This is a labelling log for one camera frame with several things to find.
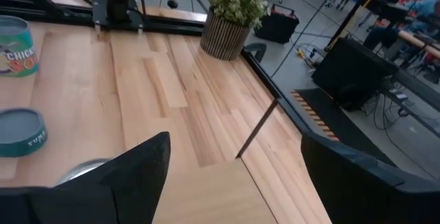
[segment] wooden tabletop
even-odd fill
[[[421,41],[420,39],[414,37],[413,33],[411,33],[411,32],[400,30],[399,37],[401,39],[405,40],[406,42],[410,43],[411,45],[416,46],[416,47],[422,48],[423,46],[425,46],[425,43],[423,41]],[[436,58],[440,58],[440,51],[431,45],[427,45],[425,47],[425,51],[431,53]]]
[[[206,19],[179,10],[147,12]],[[160,131],[171,134],[170,178],[229,163],[274,99],[242,58],[212,58],[198,37],[30,25],[40,69],[0,78],[0,109],[41,112],[48,141],[29,156],[0,159],[0,186],[53,186],[79,163],[115,157]],[[276,108],[243,162],[278,223],[330,223],[300,139]]]
[[[276,224],[241,159],[167,178],[157,224]]]

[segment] orange striped strip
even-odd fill
[[[292,91],[292,95],[295,97],[295,99],[300,103],[300,105],[306,110],[307,114],[313,118],[313,120],[316,122],[316,124],[324,131],[324,134],[332,141],[340,142],[339,138],[336,137],[335,133],[333,133],[330,128],[324,123],[324,121],[321,120],[320,116],[305,102],[303,97],[297,92]]]

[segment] striped plant pot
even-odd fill
[[[210,9],[200,39],[200,47],[210,56],[234,60],[243,49],[250,28],[229,23]]]

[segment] green plant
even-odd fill
[[[231,23],[246,27],[260,26],[267,13],[265,0],[209,0],[214,13]]]

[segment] teal lid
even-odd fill
[[[0,111],[0,157],[20,157],[37,151],[47,140],[43,116],[32,109]]]

